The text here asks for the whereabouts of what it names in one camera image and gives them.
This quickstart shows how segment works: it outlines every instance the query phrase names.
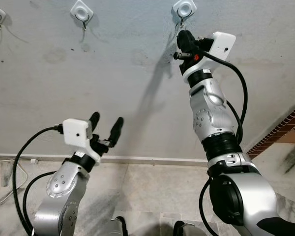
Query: black power cable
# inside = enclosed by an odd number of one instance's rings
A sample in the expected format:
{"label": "black power cable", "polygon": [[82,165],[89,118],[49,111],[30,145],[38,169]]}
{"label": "black power cable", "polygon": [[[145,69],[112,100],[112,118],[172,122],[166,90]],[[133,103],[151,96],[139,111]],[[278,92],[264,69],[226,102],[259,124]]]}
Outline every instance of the black power cable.
{"label": "black power cable", "polygon": [[26,201],[27,201],[27,197],[28,197],[28,193],[29,193],[29,190],[30,190],[30,187],[37,181],[39,180],[40,178],[43,178],[45,176],[49,176],[49,175],[52,175],[54,174],[56,171],[51,171],[51,172],[47,172],[47,173],[44,173],[44,174],[41,174],[37,177],[35,177],[31,182],[29,182],[28,186],[26,187],[25,189],[25,192],[24,192],[24,196],[23,196],[23,214],[24,214],[24,219],[25,219],[25,222],[27,223],[30,231],[33,231],[33,225],[31,224],[30,222],[30,219],[29,219],[29,215],[28,215],[28,211],[27,211],[27,207],[26,207]]}
{"label": "black power cable", "polygon": [[23,147],[20,149],[20,151],[18,152],[18,154],[16,155],[15,159],[14,159],[14,163],[13,163],[13,169],[12,169],[12,191],[13,191],[13,197],[14,197],[14,202],[15,202],[15,207],[16,207],[16,211],[19,215],[19,218],[21,220],[21,223],[26,231],[26,233],[30,236],[31,235],[31,230],[28,227],[28,225],[26,224],[26,221],[22,215],[21,212],[21,208],[20,208],[20,204],[19,204],[19,199],[18,199],[18,194],[17,194],[17,189],[16,189],[16,167],[18,164],[18,161],[20,159],[21,154],[23,153],[23,151],[26,149],[26,147],[35,139],[37,138],[39,135],[41,135],[42,133],[45,133],[49,130],[58,130],[58,125],[57,126],[53,126],[53,127],[49,127],[49,128],[45,128],[39,132],[37,132],[35,135],[33,135],[24,145]]}
{"label": "black power cable", "polygon": [[199,197],[199,210],[200,210],[200,215],[201,218],[203,220],[203,223],[205,225],[205,227],[207,228],[207,230],[210,232],[210,234],[212,234],[213,236],[218,236],[218,234],[216,232],[214,232],[214,230],[211,228],[211,226],[208,224],[205,214],[203,212],[203,196],[205,195],[206,189],[207,187],[210,185],[211,183],[211,177],[208,178],[207,182],[205,183],[205,185],[203,186],[201,193],[200,193],[200,197]]}
{"label": "black power cable", "polygon": [[233,64],[231,64],[227,61],[221,60],[220,58],[217,58],[217,57],[207,53],[206,51],[202,50],[200,47],[198,47],[198,50],[207,58],[209,58],[217,63],[220,63],[224,66],[227,66],[228,68],[232,69],[238,75],[241,85],[242,85],[243,93],[244,93],[244,102],[243,102],[242,112],[241,112],[241,116],[240,116],[240,122],[242,125],[245,120],[247,106],[248,106],[248,89],[247,89],[247,84],[246,84],[245,78],[243,77],[240,70],[238,70],[238,68],[236,66],[234,66]]}
{"label": "black power cable", "polygon": [[240,119],[239,119],[239,116],[235,110],[235,108],[232,106],[232,104],[229,102],[229,101],[226,101],[226,104],[230,107],[230,109],[232,110],[235,118],[236,118],[236,121],[237,121],[237,124],[238,124],[238,128],[237,128],[237,132],[236,132],[236,137],[237,137],[237,142],[238,142],[238,145],[241,143],[242,141],[242,135],[243,135],[243,131],[242,131],[242,125],[241,125],[241,122],[240,122]]}

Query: black end effector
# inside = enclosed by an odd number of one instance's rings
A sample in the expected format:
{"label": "black end effector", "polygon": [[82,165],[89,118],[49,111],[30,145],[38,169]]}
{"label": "black end effector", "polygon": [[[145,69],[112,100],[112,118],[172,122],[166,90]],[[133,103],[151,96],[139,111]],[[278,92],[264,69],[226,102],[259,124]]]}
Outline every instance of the black end effector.
{"label": "black end effector", "polygon": [[188,30],[182,30],[177,36],[177,46],[181,50],[181,53],[175,52],[174,59],[183,60],[183,64],[179,66],[181,74],[190,67],[197,64],[203,58],[199,48],[204,51],[209,51],[214,39],[202,38],[196,40],[194,36]]}
{"label": "black end effector", "polygon": [[94,131],[95,127],[97,126],[99,118],[100,118],[99,112],[94,112],[93,115],[90,117],[89,121],[92,124],[92,131]]}
{"label": "black end effector", "polygon": [[112,127],[112,130],[110,131],[110,136],[108,138],[108,141],[110,142],[110,148],[114,147],[121,135],[121,129],[123,126],[123,118],[119,117]]}
{"label": "black end effector", "polygon": [[107,153],[109,148],[113,148],[117,144],[117,141],[121,135],[122,126],[123,118],[119,117],[111,129],[108,139],[100,140],[98,135],[93,134],[93,139],[91,140],[90,144],[92,149],[100,156],[102,156],[104,153]]}

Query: gray wall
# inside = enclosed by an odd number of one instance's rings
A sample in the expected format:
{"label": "gray wall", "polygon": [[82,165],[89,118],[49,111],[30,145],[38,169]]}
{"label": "gray wall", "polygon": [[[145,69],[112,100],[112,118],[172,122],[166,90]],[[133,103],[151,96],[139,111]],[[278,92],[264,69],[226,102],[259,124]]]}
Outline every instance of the gray wall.
{"label": "gray wall", "polygon": [[[106,136],[118,116],[125,118],[112,155],[205,158],[192,130],[188,85],[171,56],[175,2],[85,0],[95,16],[83,35],[69,14],[75,0],[0,0],[8,14],[0,31],[0,153],[16,153],[43,127],[100,111],[98,131]],[[194,35],[237,36],[229,60],[249,89],[247,148],[295,104],[295,0],[195,3],[187,21]],[[239,112],[239,79],[223,67],[215,77]],[[40,140],[27,153],[69,153],[61,136]]]}
{"label": "gray wall", "polygon": [[253,162],[275,192],[295,202],[295,144],[275,143]]}

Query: white cable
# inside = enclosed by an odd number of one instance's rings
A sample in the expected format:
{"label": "white cable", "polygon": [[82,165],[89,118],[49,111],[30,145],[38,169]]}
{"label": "white cable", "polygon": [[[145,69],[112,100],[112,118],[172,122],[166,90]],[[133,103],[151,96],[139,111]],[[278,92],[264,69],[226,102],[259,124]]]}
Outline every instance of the white cable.
{"label": "white cable", "polygon": [[[0,161],[0,162],[7,162],[7,161],[13,161],[13,162],[14,162],[14,160],[2,160],[2,161]],[[17,166],[18,166],[18,167],[21,169],[21,171],[26,175],[26,179],[24,180],[24,182],[23,182],[19,187],[16,188],[16,190],[18,190],[20,187],[22,187],[23,184],[26,183],[26,181],[28,180],[28,177],[29,177],[28,173],[23,169],[23,167],[22,167],[20,164],[17,164]],[[3,200],[1,200],[0,203],[3,203],[5,200],[7,200],[8,197],[10,197],[10,196],[12,195],[12,193],[13,193],[13,191],[10,192],[10,193],[9,193],[9,194],[8,194]]]}

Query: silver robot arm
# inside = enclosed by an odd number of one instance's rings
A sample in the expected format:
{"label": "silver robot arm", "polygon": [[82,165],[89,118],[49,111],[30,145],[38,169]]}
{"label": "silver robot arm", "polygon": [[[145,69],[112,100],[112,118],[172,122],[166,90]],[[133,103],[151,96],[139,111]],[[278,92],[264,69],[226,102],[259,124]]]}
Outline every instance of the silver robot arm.
{"label": "silver robot arm", "polygon": [[32,235],[72,236],[77,221],[78,207],[85,194],[89,172],[100,164],[103,153],[117,143],[123,126],[119,118],[110,137],[100,140],[92,134],[99,121],[99,113],[89,120],[67,119],[63,122],[65,143],[74,147],[71,158],[48,180],[46,197],[35,215]]}
{"label": "silver robot arm", "polygon": [[276,196],[247,154],[243,153],[226,111],[226,99],[212,72],[219,65],[202,51],[225,60],[235,36],[216,32],[211,38],[196,40],[182,30],[177,37],[183,60],[180,70],[191,87],[193,128],[208,159],[210,198],[215,214],[232,224],[241,235],[269,236],[295,230],[295,224],[279,218]]}

